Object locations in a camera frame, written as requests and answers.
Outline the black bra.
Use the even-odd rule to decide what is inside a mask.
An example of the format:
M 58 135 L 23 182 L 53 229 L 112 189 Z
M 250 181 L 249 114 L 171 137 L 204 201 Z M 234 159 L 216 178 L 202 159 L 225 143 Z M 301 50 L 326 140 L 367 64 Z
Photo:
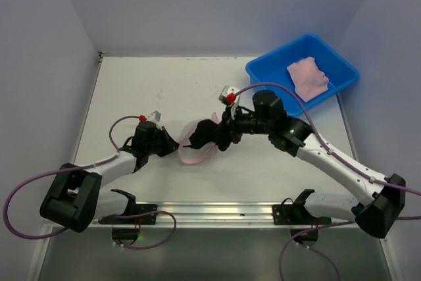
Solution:
M 187 138 L 189 144 L 184 145 L 184 147 L 201 149 L 208 143 L 214 143 L 219 150 L 223 151 L 224 148 L 221 146 L 222 143 L 220 141 L 221 126 L 221 123 L 216 123 L 211 119 L 199 121 L 193 129 L 193 133 Z

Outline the white mesh laundry bag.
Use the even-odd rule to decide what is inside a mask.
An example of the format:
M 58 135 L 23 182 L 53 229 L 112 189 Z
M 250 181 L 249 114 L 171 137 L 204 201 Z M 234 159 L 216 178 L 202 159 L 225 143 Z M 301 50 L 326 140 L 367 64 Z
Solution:
M 218 153 L 218 148 L 213 143 L 208 143 L 200 149 L 193 149 L 187 147 L 190 145 L 189 137 L 196 130 L 197 124 L 205 120 L 205 118 L 200 118 L 188 122 L 180 133 L 178 140 L 179 148 L 177 150 L 178 160 L 183 165 L 198 165 L 204 163 L 206 160 L 213 158 Z

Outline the pink bra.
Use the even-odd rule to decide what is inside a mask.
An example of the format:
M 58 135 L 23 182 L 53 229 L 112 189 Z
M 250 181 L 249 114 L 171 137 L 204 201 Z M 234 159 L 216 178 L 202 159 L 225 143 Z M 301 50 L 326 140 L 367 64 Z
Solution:
M 329 79 L 316 65 L 314 57 L 306 57 L 287 67 L 295 93 L 308 102 L 328 91 Z

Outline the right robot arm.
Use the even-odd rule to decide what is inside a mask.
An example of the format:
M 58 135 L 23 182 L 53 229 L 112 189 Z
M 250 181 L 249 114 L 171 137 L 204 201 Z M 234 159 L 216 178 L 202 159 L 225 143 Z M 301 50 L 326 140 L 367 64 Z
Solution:
M 219 96 L 225 104 L 215 143 L 222 151 L 244 134 L 267 135 L 271 144 L 292 157 L 315 166 L 348 193 L 305 190 L 293 202 L 304 217 L 330 217 L 356 223 L 375 238 L 384 238 L 405 207 L 405 179 L 370 170 L 316 133 L 309 122 L 289 116 L 282 100 L 271 90 L 253 95 L 253 111 L 239 106 L 239 90 L 226 86 Z

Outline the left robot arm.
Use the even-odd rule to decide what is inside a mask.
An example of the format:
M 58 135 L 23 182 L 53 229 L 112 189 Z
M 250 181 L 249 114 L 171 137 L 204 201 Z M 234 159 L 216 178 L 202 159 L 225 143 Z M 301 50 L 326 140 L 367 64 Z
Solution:
M 127 217 L 136 213 L 136 197 L 120 189 L 106 191 L 104 186 L 137 172 L 149 157 L 165 157 L 179 148 L 154 120 L 139 122 L 134 136 L 118 148 L 115 156 L 93 167 L 70 163 L 55 176 L 41 203 L 41 217 L 74 232 L 84 231 L 93 220 Z

